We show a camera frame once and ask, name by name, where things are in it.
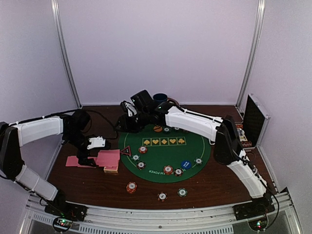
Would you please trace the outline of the orange big blind button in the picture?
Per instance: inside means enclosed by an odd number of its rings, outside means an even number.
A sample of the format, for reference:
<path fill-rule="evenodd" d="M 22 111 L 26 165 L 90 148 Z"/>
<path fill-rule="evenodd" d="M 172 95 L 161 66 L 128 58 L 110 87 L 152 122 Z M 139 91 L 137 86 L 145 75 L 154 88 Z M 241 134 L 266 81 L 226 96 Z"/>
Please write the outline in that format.
<path fill-rule="evenodd" d="M 163 131 L 163 128 L 162 128 L 162 126 L 160 126 L 160 125 L 156 125 L 156 126 L 153 127 L 153 130 L 154 130 L 155 132 L 162 132 L 162 131 Z"/>

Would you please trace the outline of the dealt red card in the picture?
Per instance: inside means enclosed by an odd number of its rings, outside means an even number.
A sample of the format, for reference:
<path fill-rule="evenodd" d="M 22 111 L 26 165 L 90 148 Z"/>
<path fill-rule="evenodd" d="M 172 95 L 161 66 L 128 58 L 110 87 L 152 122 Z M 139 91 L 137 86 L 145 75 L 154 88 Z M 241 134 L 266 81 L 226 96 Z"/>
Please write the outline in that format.
<path fill-rule="evenodd" d="M 93 158 L 85 158 L 84 160 L 79 159 L 78 160 L 78 167 L 91 167 L 91 168 L 95 168 L 96 162 Z"/>
<path fill-rule="evenodd" d="M 78 167 L 78 158 L 76 156 L 69 156 L 66 160 L 66 167 Z"/>

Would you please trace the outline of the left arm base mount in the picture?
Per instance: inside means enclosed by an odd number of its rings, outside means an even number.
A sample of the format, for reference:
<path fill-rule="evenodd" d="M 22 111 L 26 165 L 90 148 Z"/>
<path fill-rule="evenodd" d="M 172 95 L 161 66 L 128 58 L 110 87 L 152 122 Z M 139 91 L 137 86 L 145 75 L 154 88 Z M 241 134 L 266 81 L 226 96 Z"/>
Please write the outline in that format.
<path fill-rule="evenodd" d="M 46 205 L 44 208 L 46 213 L 56 216 L 52 221 L 52 227 L 59 233 L 68 231 L 76 221 L 84 221 L 87 210 L 86 206 L 72 203 L 67 203 L 63 210 L 52 205 Z"/>

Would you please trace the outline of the red orange chip stack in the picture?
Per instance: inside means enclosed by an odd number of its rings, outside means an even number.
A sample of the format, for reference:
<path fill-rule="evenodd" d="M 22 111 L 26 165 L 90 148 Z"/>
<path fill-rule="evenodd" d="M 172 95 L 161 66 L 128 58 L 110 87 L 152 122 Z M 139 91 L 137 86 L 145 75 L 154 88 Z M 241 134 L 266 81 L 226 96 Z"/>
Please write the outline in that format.
<path fill-rule="evenodd" d="M 133 194 L 137 190 L 137 184 L 135 182 L 129 182 L 126 186 L 126 191 Z"/>

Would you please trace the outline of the black triangular all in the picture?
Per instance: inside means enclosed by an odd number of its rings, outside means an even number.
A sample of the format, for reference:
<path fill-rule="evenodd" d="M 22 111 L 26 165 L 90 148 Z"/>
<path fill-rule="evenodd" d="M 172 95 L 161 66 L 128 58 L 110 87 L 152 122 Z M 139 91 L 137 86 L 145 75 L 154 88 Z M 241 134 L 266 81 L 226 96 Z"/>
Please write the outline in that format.
<path fill-rule="evenodd" d="M 126 155 L 126 156 L 131 156 L 132 152 L 131 152 L 131 147 L 130 145 L 126 146 L 124 149 L 120 150 L 120 154 L 121 155 Z"/>

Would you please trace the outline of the red backed card deck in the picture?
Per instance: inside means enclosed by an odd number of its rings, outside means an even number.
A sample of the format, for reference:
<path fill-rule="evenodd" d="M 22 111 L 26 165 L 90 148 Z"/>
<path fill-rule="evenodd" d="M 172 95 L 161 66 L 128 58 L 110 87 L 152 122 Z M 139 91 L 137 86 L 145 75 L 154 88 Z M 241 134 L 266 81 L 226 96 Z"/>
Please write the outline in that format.
<path fill-rule="evenodd" d="M 96 159 L 96 165 L 100 167 L 117 167 L 120 160 L 120 150 L 101 150 Z"/>

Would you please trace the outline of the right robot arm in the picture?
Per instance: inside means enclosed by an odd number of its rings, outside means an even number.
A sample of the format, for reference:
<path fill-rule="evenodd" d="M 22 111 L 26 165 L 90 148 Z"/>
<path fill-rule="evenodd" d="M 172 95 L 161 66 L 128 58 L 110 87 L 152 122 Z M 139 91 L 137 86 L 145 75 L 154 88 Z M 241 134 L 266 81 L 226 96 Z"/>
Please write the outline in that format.
<path fill-rule="evenodd" d="M 116 126 L 122 132 L 138 133 L 146 125 L 155 124 L 201 135 L 214 143 L 214 159 L 230 168 L 247 188 L 252 214 L 262 214 L 271 204 L 272 192 L 243 149 L 232 116 L 213 117 L 182 108 L 173 101 L 156 101 L 147 90 L 120 106 L 125 113 Z"/>

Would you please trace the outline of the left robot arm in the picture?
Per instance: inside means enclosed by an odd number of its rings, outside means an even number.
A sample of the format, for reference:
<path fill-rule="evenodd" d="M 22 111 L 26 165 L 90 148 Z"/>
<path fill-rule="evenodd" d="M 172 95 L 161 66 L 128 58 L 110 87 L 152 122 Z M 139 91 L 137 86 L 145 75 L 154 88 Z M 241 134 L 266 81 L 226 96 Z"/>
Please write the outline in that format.
<path fill-rule="evenodd" d="M 52 148 L 59 140 L 69 143 L 77 150 L 78 164 L 95 167 L 90 158 L 91 150 L 109 149 L 110 143 L 102 136 L 86 136 L 84 130 L 91 122 L 88 112 L 78 109 L 48 116 L 0 124 L 0 171 L 5 179 L 24 186 L 30 192 L 51 201 L 51 208 L 59 216 L 70 212 L 70 205 L 61 199 L 62 194 L 54 185 L 42 178 L 38 171 L 26 165 L 23 154 L 35 162 L 47 162 Z"/>

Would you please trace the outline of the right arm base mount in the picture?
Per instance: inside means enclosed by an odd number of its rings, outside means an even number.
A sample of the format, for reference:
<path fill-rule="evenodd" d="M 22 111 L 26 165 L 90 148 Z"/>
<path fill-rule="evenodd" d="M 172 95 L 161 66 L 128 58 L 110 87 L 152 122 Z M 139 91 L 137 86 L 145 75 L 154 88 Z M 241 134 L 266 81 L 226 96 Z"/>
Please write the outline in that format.
<path fill-rule="evenodd" d="M 233 207 L 237 221 L 246 219 L 249 227 L 256 232 L 265 231 L 269 226 L 267 214 L 275 211 L 274 205 L 245 203 Z"/>

